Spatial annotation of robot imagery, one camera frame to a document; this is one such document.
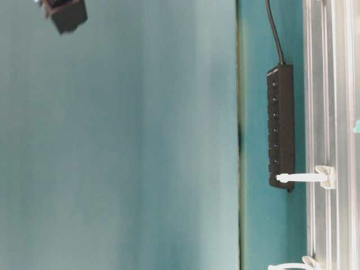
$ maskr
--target teal wall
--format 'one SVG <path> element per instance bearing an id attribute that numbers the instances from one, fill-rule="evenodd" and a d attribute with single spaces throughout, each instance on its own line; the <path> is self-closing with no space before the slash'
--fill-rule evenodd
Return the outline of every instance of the teal wall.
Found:
<path id="1" fill-rule="evenodd" d="M 237 269 L 234 1 L 0 8 L 0 268 Z"/>
<path id="2" fill-rule="evenodd" d="M 285 59 L 294 64 L 296 171 L 305 171 L 302 1 L 271 1 Z M 267 71 L 278 64 L 264 0 L 239 0 L 241 260 L 244 270 L 299 262 L 306 253 L 305 185 L 268 185 Z"/>

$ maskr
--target black cable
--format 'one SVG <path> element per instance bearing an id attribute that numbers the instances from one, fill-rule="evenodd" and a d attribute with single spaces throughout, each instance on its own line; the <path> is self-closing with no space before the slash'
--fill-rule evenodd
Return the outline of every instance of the black cable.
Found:
<path id="1" fill-rule="evenodd" d="M 266 3 L 266 10 L 268 12 L 268 17 L 269 17 L 272 33 L 274 34 L 277 52 L 279 54 L 280 65 L 284 65 L 285 64 L 284 55 L 282 54 L 282 48 L 281 48 L 279 36 L 277 35 L 274 18 L 272 17 L 271 8 L 270 8 L 270 0 L 265 0 L 265 3 Z"/>

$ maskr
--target black usb hub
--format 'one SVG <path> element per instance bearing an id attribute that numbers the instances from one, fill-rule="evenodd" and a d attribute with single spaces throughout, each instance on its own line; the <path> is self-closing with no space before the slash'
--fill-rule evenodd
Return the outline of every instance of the black usb hub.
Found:
<path id="1" fill-rule="evenodd" d="M 294 71 L 292 65 L 278 65 L 267 74 L 269 128 L 269 184 L 291 191 L 294 183 L 281 183 L 276 175 L 294 173 Z"/>

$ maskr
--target white clip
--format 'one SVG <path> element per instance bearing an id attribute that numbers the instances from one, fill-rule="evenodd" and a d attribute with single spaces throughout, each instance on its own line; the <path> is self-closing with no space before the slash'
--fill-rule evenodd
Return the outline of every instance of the white clip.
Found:
<path id="1" fill-rule="evenodd" d="M 320 182 L 320 186 L 332 190 L 336 188 L 335 168 L 329 166 L 315 166 L 317 173 L 283 173 L 276 176 L 281 183 L 287 182 Z"/>
<path id="2" fill-rule="evenodd" d="M 322 270 L 320 264 L 310 256 L 303 256 L 304 263 L 284 263 L 279 265 L 269 265 L 268 270 L 290 270 L 290 269 L 304 269 L 304 270 Z"/>

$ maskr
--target black object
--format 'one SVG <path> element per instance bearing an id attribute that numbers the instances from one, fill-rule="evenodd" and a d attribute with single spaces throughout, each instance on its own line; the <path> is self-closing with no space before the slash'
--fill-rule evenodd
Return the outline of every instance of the black object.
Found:
<path id="1" fill-rule="evenodd" d="M 43 3 L 60 34 L 73 32 L 88 19 L 84 0 L 43 0 Z"/>
<path id="2" fill-rule="evenodd" d="M 269 128 L 269 184 L 291 191 L 293 182 L 281 183 L 280 173 L 294 173 L 294 71 L 292 65 L 278 65 L 267 74 Z"/>
<path id="3" fill-rule="evenodd" d="M 71 0 L 48 0 L 51 7 L 58 7 Z"/>

